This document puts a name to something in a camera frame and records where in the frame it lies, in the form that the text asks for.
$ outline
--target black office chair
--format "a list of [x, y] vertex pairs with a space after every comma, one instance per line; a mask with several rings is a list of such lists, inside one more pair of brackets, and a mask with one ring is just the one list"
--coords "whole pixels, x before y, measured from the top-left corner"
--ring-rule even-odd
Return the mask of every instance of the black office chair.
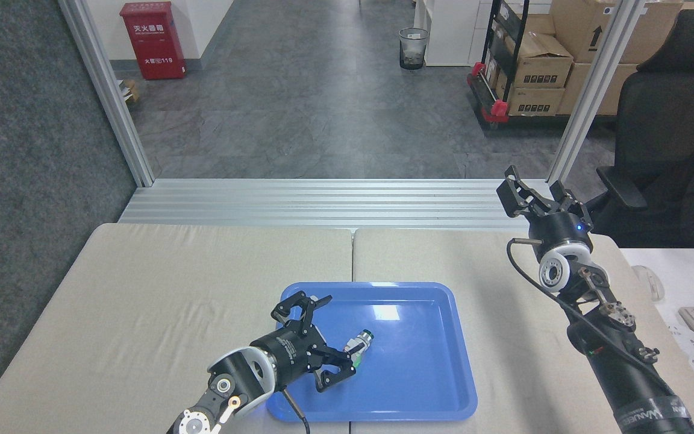
[[621, 91], [614, 166], [597, 169], [608, 190], [587, 203], [594, 232], [620, 247], [694, 247], [683, 224], [694, 200], [694, 10], [638, 70]]

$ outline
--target plastic tray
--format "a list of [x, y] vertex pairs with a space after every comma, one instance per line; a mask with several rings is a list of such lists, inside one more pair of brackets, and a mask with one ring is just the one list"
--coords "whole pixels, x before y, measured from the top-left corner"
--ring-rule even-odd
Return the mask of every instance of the plastic tray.
[[[323, 393], [314, 388], [311, 374], [289, 385], [307, 420], [464, 420], [476, 411], [473, 373], [449, 288], [440, 283], [294, 283], [281, 300], [296, 291], [333, 296], [312, 321], [329, 346], [341, 350], [364, 328], [374, 333], [354, 376]], [[279, 393], [267, 401], [267, 409], [279, 420], [299, 422]]]

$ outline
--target fire extinguisher box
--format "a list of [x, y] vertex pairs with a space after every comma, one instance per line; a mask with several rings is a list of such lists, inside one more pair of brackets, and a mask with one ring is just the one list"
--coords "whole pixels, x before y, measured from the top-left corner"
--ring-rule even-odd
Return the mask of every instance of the fire extinguisher box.
[[184, 78], [187, 66], [170, 2], [125, 3], [119, 11], [146, 80]]

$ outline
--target black cable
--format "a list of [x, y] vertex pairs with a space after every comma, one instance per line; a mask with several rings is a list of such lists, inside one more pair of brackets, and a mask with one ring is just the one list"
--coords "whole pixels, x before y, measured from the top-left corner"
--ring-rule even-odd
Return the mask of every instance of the black cable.
[[664, 388], [664, 390], [666, 390], [668, 395], [675, 395], [671, 386], [669, 386], [665, 380], [661, 379], [661, 377], [658, 374], [651, 371], [647, 365], [645, 365], [643, 362], [641, 362], [641, 360], [638, 360], [638, 358], [634, 357], [631, 354], [628, 354], [627, 352], [623, 351], [623, 349], [620, 349], [617, 346], [617, 344], [615, 344], [607, 335], [605, 335], [604, 332], [602, 332], [601, 330], [598, 330], [598, 328], [592, 322], [590, 322], [589, 319], [587, 319], [582, 313], [576, 311], [573, 307], [571, 307], [567, 303], [559, 300], [556, 296], [551, 294], [550, 291], [543, 288], [542, 285], [540, 285], [540, 283], [535, 282], [533, 278], [529, 277], [529, 275], [526, 274], [526, 272], [524, 272], [520, 266], [518, 266], [518, 264], [516, 263], [516, 259], [513, 258], [513, 253], [511, 252], [510, 248], [513, 246], [513, 244], [515, 244], [515, 242], [517, 242], [517, 239], [515, 239], [515, 238], [513, 238], [512, 240], [507, 242], [507, 258], [509, 259], [510, 264], [513, 265], [513, 268], [516, 269], [518, 274], [522, 275], [523, 278], [525, 278], [535, 288], [540, 289], [540, 292], [545, 294], [546, 297], [548, 297], [551, 300], [554, 300], [556, 303], [558, 303], [558, 305], [561, 306], [562, 309], [566, 310], [568, 313], [570, 313], [576, 319], [584, 322], [587, 326], [589, 326], [590, 329], [592, 330], [592, 332], [596, 333], [596, 335], [598, 337], [600, 337], [601, 340], [603, 340], [604, 343], [607, 344], [609, 346], [609, 348], [612, 351], [614, 351], [615, 354], [619, 355], [621, 358], [625, 359], [626, 362], [630, 363], [631, 365], [634, 365], [634, 367], [638, 368], [640, 371], [647, 374], [647, 376], [650, 377], [651, 379], [653, 379], [656, 383], [658, 383], [658, 385], [660, 385], [660, 387]]
[[304, 429], [306, 434], [309, 434], [309, 422], [307, 422], [307, 418], [305, 417], [304, 412], [301, 411], [301, 407], [299, 407], [296, 401], [294, 401], [294, 397], [291, 396], [289, 390], [284, 388], [280, 392], [286, 398], [286, 401], [288, 401], [289, 404], [291, 404], [291, 408], [294, 409], [294, 413], [296, 413], [297, 417], [300, 418], [301, 422], [304, 423]]

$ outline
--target computer mouse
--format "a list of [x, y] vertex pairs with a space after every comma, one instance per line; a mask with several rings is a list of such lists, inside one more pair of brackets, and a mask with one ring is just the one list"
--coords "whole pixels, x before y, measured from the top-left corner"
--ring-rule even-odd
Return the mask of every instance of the computer mouse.
[[658, 275], [646, 266], [634, 265], [631, 267], [636, 273], [636, 277], [642, 282], [645, 288], [649, 288], [652, 301], [663, 300], [666, 296], [666, 290], [663, 289], [663, 282], [660, 281]]

